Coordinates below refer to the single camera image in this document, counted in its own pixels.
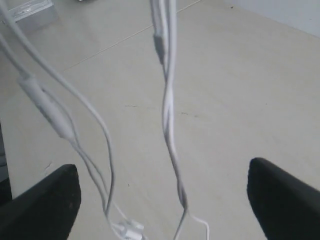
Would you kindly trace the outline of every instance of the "floor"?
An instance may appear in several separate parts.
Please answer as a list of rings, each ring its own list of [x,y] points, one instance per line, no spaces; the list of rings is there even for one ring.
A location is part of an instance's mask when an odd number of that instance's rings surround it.
[[[98,109],[115,149],[115,199],[150,239],[172,239],[182,209],[161,130],[164,81],[147,0],[54,0],[59,20],[29,35]],[[264,157],[320,189],[320,39],[221,0],[180,0],[176,144],[191,210],[211,239],[263,240],[247,172]],[[87,111],[1,32],[38,79],[71,108],[81,141],[109,175],[103,135]],[[19,89],[0,55],[0,121],[13,196],[65,163],[82,204],[70,240],[116,239],[77,154]],[[181,239],[204,239],[187,220]]]

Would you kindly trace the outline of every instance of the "wall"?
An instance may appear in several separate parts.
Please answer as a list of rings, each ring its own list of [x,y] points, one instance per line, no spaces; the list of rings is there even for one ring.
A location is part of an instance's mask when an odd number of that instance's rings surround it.
[[[225,0],[277,22],[320,37],[320,0]]]

